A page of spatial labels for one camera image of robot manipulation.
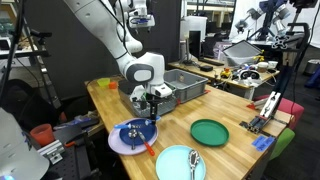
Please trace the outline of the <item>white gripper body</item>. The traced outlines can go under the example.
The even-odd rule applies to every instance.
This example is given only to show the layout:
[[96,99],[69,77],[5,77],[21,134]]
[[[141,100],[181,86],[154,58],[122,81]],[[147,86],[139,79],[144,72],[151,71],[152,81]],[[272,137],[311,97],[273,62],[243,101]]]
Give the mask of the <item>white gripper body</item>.
[[133,89],[130,95],[130,101],[144,101],[147,99],[147,95],[154,95],[156,97],[164,98],[172,94],[172,90],[166,85],[151,85],[149,88],[145,88],[143,85],[138,85]]

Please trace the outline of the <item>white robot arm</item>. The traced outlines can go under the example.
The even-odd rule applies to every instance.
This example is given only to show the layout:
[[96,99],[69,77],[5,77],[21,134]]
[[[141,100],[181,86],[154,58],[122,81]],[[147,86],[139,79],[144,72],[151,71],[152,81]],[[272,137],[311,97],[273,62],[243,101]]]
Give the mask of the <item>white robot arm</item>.
[[119,72],[129,82],[138,84],[132,101],[150,104],[150,119],[156,120],[158,103],[172,94],[164,82],[165,59],[162,54],[145,52],[142,43],[132,37],[128,28],[151,28],[154,16],[148,12],[147,0],[63,0],[81,24],[108,49]]

